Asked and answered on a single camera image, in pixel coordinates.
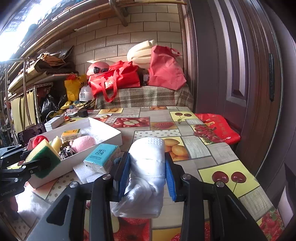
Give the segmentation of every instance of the red tote bag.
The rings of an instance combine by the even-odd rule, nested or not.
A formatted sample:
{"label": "red tote bag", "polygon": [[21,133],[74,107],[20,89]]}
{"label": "red tote bag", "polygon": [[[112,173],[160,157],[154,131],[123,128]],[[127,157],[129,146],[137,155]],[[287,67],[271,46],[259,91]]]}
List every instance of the red tote bag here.
{"label": "red tote bag", "polygon": [[[140,87],[137,70],[138,66],[134,66],[133,62],[118,61],[109,67],[109,71],[91,75],[89,86],[93,96],[103,92],[105,100],[111,102],[117,95],[117,89]],[[109,89],[113,89],[113,96],[110,99],[106,92]]]}
{"label": "red tote bag", "polygon": [[175,49],[159,45],[152,47],[148,85],[171,90],[180,89],[186,79],[182,67],[176,61],[178,56],[180,53]]}

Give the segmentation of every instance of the pink sponge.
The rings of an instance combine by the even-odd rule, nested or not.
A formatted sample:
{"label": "pink sponge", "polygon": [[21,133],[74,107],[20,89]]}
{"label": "pink sponge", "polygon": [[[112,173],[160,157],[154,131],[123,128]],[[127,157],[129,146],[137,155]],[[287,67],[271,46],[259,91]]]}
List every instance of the pink sponge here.
{"label": "pink sponge", "polygon": [[72,149],[78,153],[81,151],[86,150],[87,148],[90,148],[96,144],[96,141],[91,136],[82,136],[77,139],[75,139],[72,143]]}

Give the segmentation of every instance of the tissue pack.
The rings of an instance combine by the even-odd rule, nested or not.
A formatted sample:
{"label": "tissue pack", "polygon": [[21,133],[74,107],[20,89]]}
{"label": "tissue pack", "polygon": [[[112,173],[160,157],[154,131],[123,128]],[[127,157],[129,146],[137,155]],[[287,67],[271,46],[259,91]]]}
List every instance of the tissue pack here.
{"label": "tissue pack", "polygon": [[113,165],[114,159],[120,156],[120,149],[116,145],[100,144],[88,157],[84,164],[100,173],[108,173]]}
{"label": "tissue pack", "polygon": [[63,142],[75,140],[79,137],[81,137],[81,129],[68,130],[62,133]]}

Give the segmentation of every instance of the blue gripper pad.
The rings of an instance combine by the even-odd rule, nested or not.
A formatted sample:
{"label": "blue gripper pad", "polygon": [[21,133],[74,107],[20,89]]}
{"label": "blue gripper pad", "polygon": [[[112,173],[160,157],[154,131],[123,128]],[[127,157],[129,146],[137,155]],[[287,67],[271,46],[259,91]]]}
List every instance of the blue gripper pad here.
{"label": "blue gripper pad", "polygon": [[170,197],[172,198],[173,201],[176,201],[177,194],[176,194],[175,179],[167,159],[165,160],[165,179],[167,181],[168,192],[170,194]]}
{"label": "blue gripper pad", "polygon": [[126,190],[126,183],[129,177],[130,167],[131,167],[131,159],[130,159],[130,154],[128,153],[126,156],[126,161],[124,163],[122,176],[119,181],[119,192],[118,192],[119,200],[121,200],[122,197],[124,196],[124,193]]}

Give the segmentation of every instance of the plaid cloth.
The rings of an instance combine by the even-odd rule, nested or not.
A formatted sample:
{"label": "plaid cloth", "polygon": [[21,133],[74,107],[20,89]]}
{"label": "plaid cloth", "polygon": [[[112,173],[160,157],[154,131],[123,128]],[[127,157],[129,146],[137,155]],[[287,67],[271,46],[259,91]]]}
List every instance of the plaid cloth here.
{"label": "plaid cloth", "polygon": [[[107,91],[108,97],[113,90]],[[102,93],[96,97],[96,109],[129,108],[144,106],[187,106],[193,109],[193,96],[188,85],[177,91],[163,87],[142,86],[139,88],[119,89],[115,99],[108,103]]]}

